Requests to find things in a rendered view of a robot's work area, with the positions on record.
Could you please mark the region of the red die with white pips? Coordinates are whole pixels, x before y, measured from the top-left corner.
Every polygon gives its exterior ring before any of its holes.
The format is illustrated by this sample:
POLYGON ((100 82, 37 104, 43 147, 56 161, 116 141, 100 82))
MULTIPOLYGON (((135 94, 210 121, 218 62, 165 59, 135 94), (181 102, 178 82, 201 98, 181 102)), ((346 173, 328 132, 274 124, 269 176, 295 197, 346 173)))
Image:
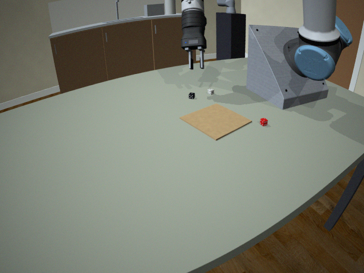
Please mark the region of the red die with white pips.
POLYGON ((268 120, 267 120, 266 118, 261 118, 261 119, 260 119, 260 124, 261 124, 262 126, 267 126, 267 124, 268 124, 268 120))

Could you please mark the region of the tan mat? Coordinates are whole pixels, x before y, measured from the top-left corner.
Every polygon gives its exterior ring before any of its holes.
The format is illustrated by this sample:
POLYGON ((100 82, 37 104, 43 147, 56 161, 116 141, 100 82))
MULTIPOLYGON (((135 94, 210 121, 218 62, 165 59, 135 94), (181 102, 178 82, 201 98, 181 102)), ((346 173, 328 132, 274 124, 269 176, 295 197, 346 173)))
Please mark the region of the tan mat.
POLYGON ((215 141, 252 122, 217 103, 181 116, 180 119, 215 141))

